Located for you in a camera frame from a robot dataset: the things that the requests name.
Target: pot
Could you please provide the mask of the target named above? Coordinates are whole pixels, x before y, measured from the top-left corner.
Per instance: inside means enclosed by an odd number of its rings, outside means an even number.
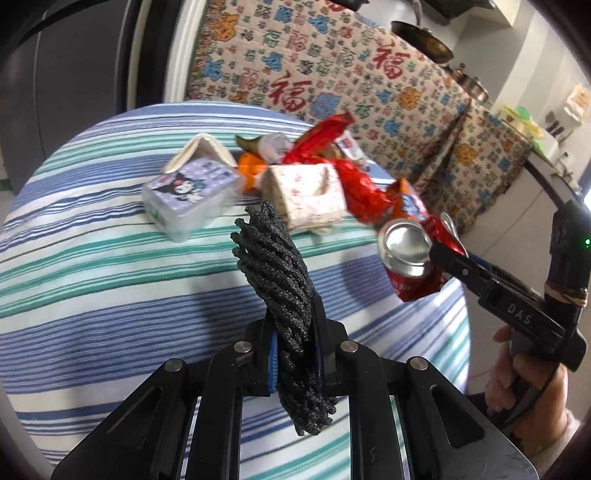
[[[477,102],[485,103],[488,100],[488,92],[482,86],[478,77],[472,78],[464,74],[457,82]]]

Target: red snack wrapper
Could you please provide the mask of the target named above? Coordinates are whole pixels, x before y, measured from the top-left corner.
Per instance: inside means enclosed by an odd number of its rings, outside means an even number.
[[[322,120],[295,141],[294,148],[286,153],[282,163],[304,163],[305,160],[320,155],[326,147],[343,135],[353,122],[353,116],[349,112]]]
[[[306,164],[330,163],[339,175],[345,194],[347,210],[361,223],[377,223],[392,210],[395,199],[378,187],[365,172],[350,160],[326,160],[309,158]]]

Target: black braided rope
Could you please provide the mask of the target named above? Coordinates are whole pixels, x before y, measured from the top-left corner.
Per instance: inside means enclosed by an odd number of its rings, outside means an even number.
[[[314,285],[273,205],[262,202],[260,212],[251,207],[246,212],[250,223],[239,218],[241,231],[230,236],[238,245],[232,253],[275,321],[279,399],[298,435],[318,435],[332,423],[329,414],[336,412],[336,398],[322,396],[317,377],[311,331]]]

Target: sleeve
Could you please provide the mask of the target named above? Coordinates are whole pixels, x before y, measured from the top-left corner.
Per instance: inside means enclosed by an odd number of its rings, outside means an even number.
[[[566,410],[566,414],[568,417],[568,422],[562,437],[530,459],[531,463],[538,471],[539,476],[542,476],[546,473],[546,471],[558,458],[562,450],[564,450],[574,433],[581,425],[581,422],[574,418],[573,413],[570,410]]]

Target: plastic storage box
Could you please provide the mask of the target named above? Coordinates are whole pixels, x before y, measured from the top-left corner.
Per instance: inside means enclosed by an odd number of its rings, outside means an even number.
[[[236,204],[244,178],[212,158],[198,158],[145,183],[146,213],[172,241],[184,242]]]

